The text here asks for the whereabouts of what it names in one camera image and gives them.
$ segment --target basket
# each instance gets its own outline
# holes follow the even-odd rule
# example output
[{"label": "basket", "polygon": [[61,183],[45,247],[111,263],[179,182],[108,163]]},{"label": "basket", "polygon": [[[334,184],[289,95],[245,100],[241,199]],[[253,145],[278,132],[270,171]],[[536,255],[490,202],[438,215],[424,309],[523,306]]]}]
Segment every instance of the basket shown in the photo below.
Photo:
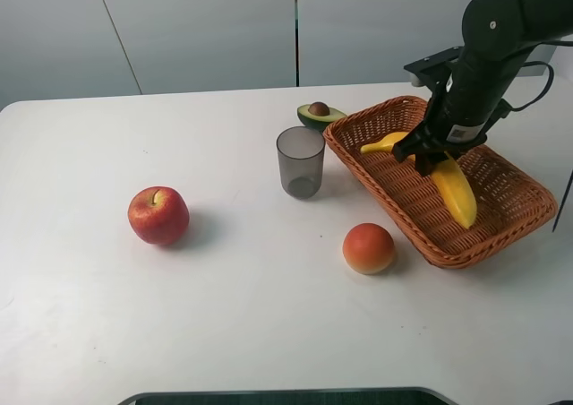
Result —
[{"label": "basket", "polygon": [[432,179],[420,177],[412,161],[398,163],[384,152],[360,154],[366,143],[412,130],[425,109],[425,100],[414,96],[391,99],[334,122],[324,137],[429,263],[467,268],[555,215],[557,203],[547,189],[484,145],[458,160],[477,200],[469,230],[452,219]]}]

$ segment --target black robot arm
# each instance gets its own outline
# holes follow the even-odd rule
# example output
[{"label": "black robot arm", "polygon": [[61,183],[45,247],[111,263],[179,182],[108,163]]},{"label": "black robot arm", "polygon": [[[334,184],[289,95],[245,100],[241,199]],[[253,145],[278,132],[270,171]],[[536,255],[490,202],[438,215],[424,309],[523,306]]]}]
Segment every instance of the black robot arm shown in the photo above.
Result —
[{"label": "black robot arm", "polygon": [[517,110],[504,93],[524,65],[545,65],[526,64],[535,47],[573,33],[573,0],[473,0],[462,33],[462,48],[405,66],[432,98],[423,121],[392,152],[398,161],[415,154],[423,176],[447,158],[445,151],[458,158],[484,143],[487,131]]}]

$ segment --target basket rim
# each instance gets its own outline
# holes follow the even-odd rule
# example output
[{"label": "basket rim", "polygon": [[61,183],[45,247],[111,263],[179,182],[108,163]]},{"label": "basket rim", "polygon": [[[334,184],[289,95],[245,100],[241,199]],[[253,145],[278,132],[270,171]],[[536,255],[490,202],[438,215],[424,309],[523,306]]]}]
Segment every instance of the basket rim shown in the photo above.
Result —
[{"label": "basket rim", "polygon": [[506,163],[512,168],[514,168],[519,173],[520,177],[527,182],[528,185],[535,188],[540,193],[540,196],[542,197],[540,198],[536,206],[540,209],[541,212],[534,219],[524,218],[522,220],[516,221],[510,229],[485,239],[479,244],[480,249],[478,251],[476,251],[475,248],[476,246],[472,246],[467,250],[464,250],[457,254],[451,254],[445,252],[443,249],[441,249],[439,246],[433,243],[427,237],[427,235],[420,228],[416,226],[412,218],[404,210],[402,210],[402,208],[400,208],[400,206],[389,196],[386,190],[384,190],[384,188],[372,178],[372,176],[365,170],[365,168],[356,161],[355,157],[352,154],[350,154],[350,152],[348,152],[346,148],[343,147],[338,142],[337,138],[333,134],[333,131],[353,122],[354,120],[356,120],[361,116],[369,115],[372,112],[377,112],[381,109],[394,106],[397,103],[405,103],[405,102],[412,102],[418,104],[423,108],[426,108],[427,105],[426,100],[419,98],[417,96],[406,95],[406,96],[398,96],[393,99],[388,99],[378,105],[374,105],[362,111],[358,111],[354,114],[341,118],[338,121],[332,123],[326,128],[324,132],[324,139],[326,140],[328,146],[343,161],[343,163],[345,163],[347,166],[348,164],[350,164],[353,168],[356,169],[356,171],[362,176],[363,179],[366,179],[373,187],[376,188],[377,193],[379,193],[384,199],[384,205],[385,205],[384,208],[391,209],[394,214],[397,214],[399,216],[401,221],[404,223],[404,226],[407,227],[409,231],[414,234],[413,236],[409,236],[409,238],[418,241],[418,243],[421,246],[423,246],[425,251],[431,252],[432,256],[438,257],[443,261],[453,262],[453,264],[448,266],[448,267],[453,267],[458,263],[466,263],[468,259],[473,259],[476,258],[477,256],[480,256],[481,254],[487,253],[493,247],[495,247],[499,242],[507,240],[508,237],[514,235],[515,233],[517,233],[517,231],[531,224],[532,221],[535,222],[541,220],[543,224],[555,214],[556,201],[551,192],[549,192],[546,188],[537,183],[523,170],[521,170],[510,161],[503,158],[500,154],[492,150],[490,147],[486,145],[481,145],[480,148],[482,150],[487,151],[488,154],[491,155],[495,160]]}]

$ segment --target black cable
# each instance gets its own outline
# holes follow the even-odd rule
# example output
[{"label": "black cable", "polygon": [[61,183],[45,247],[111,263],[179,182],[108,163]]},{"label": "black cable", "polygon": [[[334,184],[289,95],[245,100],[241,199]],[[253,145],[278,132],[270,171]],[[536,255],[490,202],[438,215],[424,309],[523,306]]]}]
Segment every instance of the black cable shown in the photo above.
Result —
[{"label": "black cable", "polygon": [[567,183],[565,194],[563,195],[563,199],[561,199],[561,205],[559,207],[559,212],[557,213],[557,217],[555,217],[555,222],[553,223],[552,232],[555,231],[555,229],[557,228],[557,223],[559,223],[559,218],[561,217],[561,213],[563,212],[563,207],[565,206],[565,202],[567,201],[567,196],[569,196],[569,190],[571,189],[571,184],[573,184],[573,171],[571,171],[571,177],[569,177],[569,182]]},{"label": "black cable", "polygon": [[571,40],[548,40],[547,42],[542,42],[544,45],[554,45],[555,47],[573,47],[573,41]]},{"label": "black cable", "polygon": [[519,111],[523,111],[525,108],[529,108],[531,107],[534,103],[538,102],[539,100],[543,99],[543,97],[547,94],[547,92],[549,91],[549,89],[552,87],[553,85],[553,79],[555,79],[555,70],[553,69],[553,66],[551,66],[549,63],[545,63],[545,62],[527,62],[525,63],[523,66],[521,67],[531,67],[531,66],[546,66],[547,70],[549,71],[549,78],[547,79],[547,83],[545,84],[545,87],[543,88],[542,92],[539,94],[539,96],[537,96],[535,99],[533,99],[531,102],[526,103],[523,107],[519,107],[519,108],[511,108],[511,110],[513,112],[519,112]]}]

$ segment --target yellow banana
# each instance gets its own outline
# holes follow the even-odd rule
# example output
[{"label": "yellow banana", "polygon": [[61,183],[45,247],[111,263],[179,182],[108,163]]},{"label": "yellow banana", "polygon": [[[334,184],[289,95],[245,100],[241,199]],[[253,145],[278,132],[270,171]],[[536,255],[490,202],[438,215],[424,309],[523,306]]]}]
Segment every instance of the yellow banana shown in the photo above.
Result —
[{"label": "yellow banana", "polygon": [[408,132],[394,132],[393,134],[387,134],[380,141],[376,143],[369,143],[368,145],[363,145],[360,147],[360,152],[362,154],[368,154],[369,152],[384,151],[391,152],[392,147],[398,141],[404,139]]},{"label": "yellow banana", "polygon": [[[402,140],[406,135],[407,132],[387,134],[379,142],[364,145],[361,147],[360,152],[362,154],[376,151],[392,152],[394,144]],[[464,228],[470,228],[475,223],[475,217],[477,216],[477,203],[475,202],[474,192],[458,163],[448,153],[446,155],[448,159],[438,163],[430,177],[438,187],[441,198],[453,219]],[[415,160],[414,155],[408,156],[408,158]]]}]

